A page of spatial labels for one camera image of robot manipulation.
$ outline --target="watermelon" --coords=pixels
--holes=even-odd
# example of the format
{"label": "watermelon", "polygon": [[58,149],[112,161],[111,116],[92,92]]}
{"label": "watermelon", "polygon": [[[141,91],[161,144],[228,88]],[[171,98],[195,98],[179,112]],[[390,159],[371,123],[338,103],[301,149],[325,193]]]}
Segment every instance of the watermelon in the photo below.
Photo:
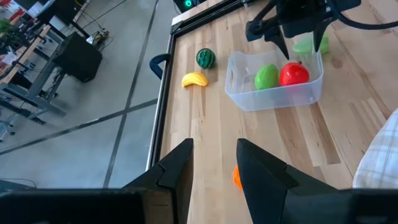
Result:
{"label": "watermelon", "polygon": [[197,63],[203,68],[211,68],[216,63],[216,55],[210,49],[201,49],[197,54]]}

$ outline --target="green light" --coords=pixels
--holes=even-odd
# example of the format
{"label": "green light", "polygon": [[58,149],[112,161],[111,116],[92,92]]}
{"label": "green light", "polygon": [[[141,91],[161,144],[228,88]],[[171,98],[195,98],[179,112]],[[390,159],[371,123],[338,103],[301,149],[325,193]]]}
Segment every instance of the green light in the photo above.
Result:
{"label": "green light", "polygon": [[192,6],[191,0],[186,0],[186,1],[185,1],[185,5],[186,5],[187,7],[191,7],[191,6]]}

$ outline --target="toy fruit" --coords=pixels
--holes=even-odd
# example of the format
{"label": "toy fruit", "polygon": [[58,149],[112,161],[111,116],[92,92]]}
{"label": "toy fruit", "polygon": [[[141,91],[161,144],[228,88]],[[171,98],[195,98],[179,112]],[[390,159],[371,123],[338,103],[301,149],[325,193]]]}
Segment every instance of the toy fruit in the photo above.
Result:
{"label": "toy fruit", "polygon": [[200,86],[207,86],[209,81],[206,76],[200,72],[191,72],[182,78],[182,87],[186,87],[191,84],[196,84]]}
{"label": "toy fruit", "polygon": [[242,183],[241,183],[241,177],[239,176],[239,169],[238,166],[235,167],[234,172],[233,172],[233,179],[234,179],[234,183],[235,185],[239,188],[239,189],[243,189],[242,187]]}
{"label": "toy fruit", "polygon": [[[293,46],[293,51],[296,54],[299,53],[312,53],[313,48],[313,37],[301,40]],[[321,54],[329,52],[329,36],[327,34],[323,35],[321,44],[319,46]]]}
{"label": "toy fruit", "polygon": [[280,85],[294,85],[308,82],[310,74],[307,69],[298,62],[288,63],[280,72]]}
{"label": "toy fruit", "polygon": [[273,65],[262,67],[254,78],[254,84],[258,90],[275,87],[278,83],[278,68]]}
{"label": "toy fruit", "polygon": [[216,55],[210,49],[201,49],[197,53],[197,63],[203,68],[211,68],[216,62]]}

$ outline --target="black metal frame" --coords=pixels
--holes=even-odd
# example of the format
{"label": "black metal frame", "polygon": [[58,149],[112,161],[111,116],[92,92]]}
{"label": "black metal frame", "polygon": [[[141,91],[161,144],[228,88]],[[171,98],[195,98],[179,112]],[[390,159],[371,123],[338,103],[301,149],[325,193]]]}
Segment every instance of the black metal frame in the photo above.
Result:
{"label": "black metal frame", "polygon": [[166,61],[164,70],[162,71],[159,66],[157,70],[162,71],[162,83],[160,86],[160,95],[159,101],[155,116],[155,125],[154,132],[152,133],[152,142],[151,148],[149,149],[149,158],[147,169],[152,167],[154,164],[159,162],[160,159],[160,151],[162,149],[162,140],[163,140],[163,130],[165,124],[165,117],[167,112],[167,100],[169,97],[170,90],[170,79],[172,75],[172,67],[174,60],[174,52],[175,52],[175,43],[177,38],[209,23],[218,18],[223,17],[224,15],[233,12],[240,7],[243,7],[243,2],[252,2],[256,0],[224,0],[214,6],[209,7],[208,9],[198,13],[191,18],[178,22],[171,26],[170,30],[170,38],[169,38],[169,46],[167,47],[167,53],[164,56]]}

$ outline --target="yellow banana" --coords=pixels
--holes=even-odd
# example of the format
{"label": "yellow banana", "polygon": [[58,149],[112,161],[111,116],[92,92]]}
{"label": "yellow banana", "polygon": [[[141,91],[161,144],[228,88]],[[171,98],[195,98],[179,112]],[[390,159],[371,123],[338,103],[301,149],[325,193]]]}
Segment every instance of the yellow banana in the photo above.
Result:
{"label": "yellow banana", "polygon": [[182,87],[186,87],[191,84],[196,84],[200,86],[207,86],[209,81],[206,76],[200,72],[191,72],[182,78]]}

